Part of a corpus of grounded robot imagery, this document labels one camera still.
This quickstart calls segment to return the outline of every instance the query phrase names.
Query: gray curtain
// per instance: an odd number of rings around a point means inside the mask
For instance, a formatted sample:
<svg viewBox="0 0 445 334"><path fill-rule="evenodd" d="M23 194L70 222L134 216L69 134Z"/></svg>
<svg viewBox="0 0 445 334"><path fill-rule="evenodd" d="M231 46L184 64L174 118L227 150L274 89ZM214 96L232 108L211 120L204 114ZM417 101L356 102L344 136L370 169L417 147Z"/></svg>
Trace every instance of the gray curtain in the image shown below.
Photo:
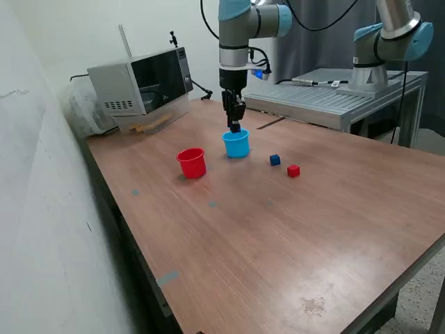
<svg viewBox="0 0 445 334"><path fill-rule="evenodd" d="M297 16L309 28L319 28L333 22L353 0L290 0ZM423 105L421 127L445 136L445 112L442 77L442 37L445 33L445 1L412 0L414 9L424 21L435 25L435 38L428 53L419 61L410 63L410 70L428 71L428 87ZM337 24L319 32L306 31L294 22L286 37L276 39L277 61L275 78L288 79L317 68L352 68L354 32L363 26L379 22L375 0L359 0L355 7ZM391 70L401 70L401 64L388 64ZM386 113L394 118L394 110Z"/></svg>

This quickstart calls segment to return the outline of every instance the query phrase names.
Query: blue light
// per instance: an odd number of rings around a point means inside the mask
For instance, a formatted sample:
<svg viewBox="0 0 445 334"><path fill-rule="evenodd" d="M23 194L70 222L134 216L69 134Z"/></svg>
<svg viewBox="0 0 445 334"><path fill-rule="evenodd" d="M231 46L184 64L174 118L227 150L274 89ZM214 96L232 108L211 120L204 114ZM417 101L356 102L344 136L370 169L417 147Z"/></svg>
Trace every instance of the blue light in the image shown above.
<svg viewBox="0 0 445 334"><path fill-rule="evenodd" d="M263 79L263 70L252 70L251 73L258 79Z"/></svg>

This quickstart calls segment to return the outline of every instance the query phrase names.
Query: red cup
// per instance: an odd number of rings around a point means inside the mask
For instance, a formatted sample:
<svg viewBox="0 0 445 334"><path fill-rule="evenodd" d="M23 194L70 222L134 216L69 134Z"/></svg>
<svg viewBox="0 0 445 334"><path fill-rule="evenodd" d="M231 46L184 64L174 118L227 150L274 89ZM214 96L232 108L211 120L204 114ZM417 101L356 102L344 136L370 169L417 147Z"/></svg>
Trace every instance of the red cup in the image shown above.
<svg viewBox="0 0 445 334"><path fill-rule="evenodd" d="M189 148L176 157L181 164L184 176L188 179L198 179L206 173L204 150L202 148Z"/></svg>

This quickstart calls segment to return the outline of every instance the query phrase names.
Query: metal table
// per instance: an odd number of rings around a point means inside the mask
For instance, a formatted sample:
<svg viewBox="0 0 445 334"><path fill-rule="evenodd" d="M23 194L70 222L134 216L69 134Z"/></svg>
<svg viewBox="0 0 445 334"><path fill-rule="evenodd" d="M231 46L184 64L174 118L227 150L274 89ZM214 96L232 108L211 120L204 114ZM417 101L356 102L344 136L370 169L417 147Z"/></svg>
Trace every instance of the metal table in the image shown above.
<svg viewBox="0 0 445 334"><path fill-rule="evenodd" d="M388 77L400 72L388 71ZM302 76L314 81L349 80L352 70L321 68ZM425 94L427 72L407 74L405 102L400 119L398 144L414 146ZM403 81L403 75L394 78ZM294 83L264 84L244 95L249 109L265 111L294 120L313 123L350 133L351 125L398 101L402 87L388 88L382 97L340 95L331 87L297 86Z"/></svg>

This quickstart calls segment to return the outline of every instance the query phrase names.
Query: table leg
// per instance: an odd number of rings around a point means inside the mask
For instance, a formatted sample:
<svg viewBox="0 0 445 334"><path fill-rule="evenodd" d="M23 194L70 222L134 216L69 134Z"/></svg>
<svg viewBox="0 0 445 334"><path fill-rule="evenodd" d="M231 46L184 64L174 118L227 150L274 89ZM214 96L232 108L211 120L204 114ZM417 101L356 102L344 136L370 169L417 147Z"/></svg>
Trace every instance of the table leg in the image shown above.
<svg viewBox="0 0 445 334"><path fill-rule="evenodd" d="M443 334L445 333L445 281L442 283L440 289L439 300L437 301L436 310L434 311L434 317L430 331L428 334Z"/></svg>
<svg viewBox="0 0 445 334"><path fill-rule="evenodd" d="M413 148L416 144L424 95L425 87L420 87L416 93L405 96L400 119L399 146Z"/></svg>
<svg viewBox="0 0 445 334"><path fill-rule="evenodd" d="M379 311L372 320L363 327L358 334L374 334L391 318L396 316L398 294L395 295L389 303Z"/></svg>

